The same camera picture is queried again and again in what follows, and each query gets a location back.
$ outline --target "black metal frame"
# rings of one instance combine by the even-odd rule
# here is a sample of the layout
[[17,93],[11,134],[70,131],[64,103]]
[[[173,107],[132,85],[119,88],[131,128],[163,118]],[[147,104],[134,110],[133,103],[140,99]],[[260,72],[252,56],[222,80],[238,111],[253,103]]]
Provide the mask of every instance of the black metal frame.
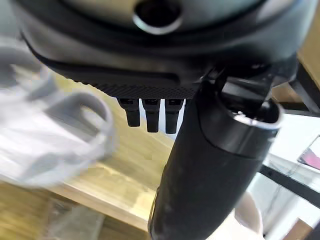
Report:
[[290,105],[286,106],[286,103],[284,103],[282,104],[284,105],[284,108],[288,109],[289,111],[303,110],[303,115],[309,111],[310,113],[307,114],[307,116],[311,114],[312,117],[319,117],[320,91],[315,81],[311,78],[311,76],[301,63],[299,63],[296,78],[290,81],[289,84],[293,88],[293,90],[301,97],[304,104],[301,105],[300,103],[291,103]]
[[[259,171],[262,175],[271,179],[275,183],[283,186],[299,197],[305,199],[312,205],[320,208],[320,193],[311,189],[305,184],[298,182],[292,179],[290,176],[287,176],[279,171],[276,171],[266,165],[263,165]],[[320,222],[313,229],[313,231],[308,235],[305,240],[319,240],[320,239]]]

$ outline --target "round hole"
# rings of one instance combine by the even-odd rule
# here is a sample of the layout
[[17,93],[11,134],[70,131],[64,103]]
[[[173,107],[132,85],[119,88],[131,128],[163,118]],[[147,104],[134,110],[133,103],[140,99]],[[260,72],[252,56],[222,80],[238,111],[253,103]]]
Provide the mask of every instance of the round hole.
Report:
[[134,10],[133,22],[143,31],[163,35],[176,30],[181,24],[180,8],[164,0],[140,2]]

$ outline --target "clear plastic bag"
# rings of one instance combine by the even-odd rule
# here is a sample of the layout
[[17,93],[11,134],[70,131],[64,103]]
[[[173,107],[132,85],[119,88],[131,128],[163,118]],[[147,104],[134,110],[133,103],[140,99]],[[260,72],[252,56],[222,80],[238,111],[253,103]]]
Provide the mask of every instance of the clear plastic bag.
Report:
[[62,183],[112,152],[113,118],[90,92],[58,90],[23,43],[0,38],[0,180]]

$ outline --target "black plastic housing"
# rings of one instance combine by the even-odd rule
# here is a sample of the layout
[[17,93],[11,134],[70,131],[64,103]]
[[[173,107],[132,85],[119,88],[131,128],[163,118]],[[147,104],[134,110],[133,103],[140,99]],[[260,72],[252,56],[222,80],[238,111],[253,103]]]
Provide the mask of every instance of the black plastic housing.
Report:
[[162,174],[149,222],[153,240],[204,240],[260,169],[280,127],[272,101],[250,120],[229,111],[204,82],[188,106]]

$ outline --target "handheld gimbal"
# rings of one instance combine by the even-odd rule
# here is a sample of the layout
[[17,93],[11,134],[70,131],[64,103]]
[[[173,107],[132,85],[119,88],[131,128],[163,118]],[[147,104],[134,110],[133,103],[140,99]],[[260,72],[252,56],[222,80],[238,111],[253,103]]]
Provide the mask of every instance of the handheld gimbal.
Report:
[[272,87],[295,78],[317,0],[13,0],[23,36],[54,71],[116,97],[131,127],[185,114],[149,221],[154,240],[204,240],[276,137]]

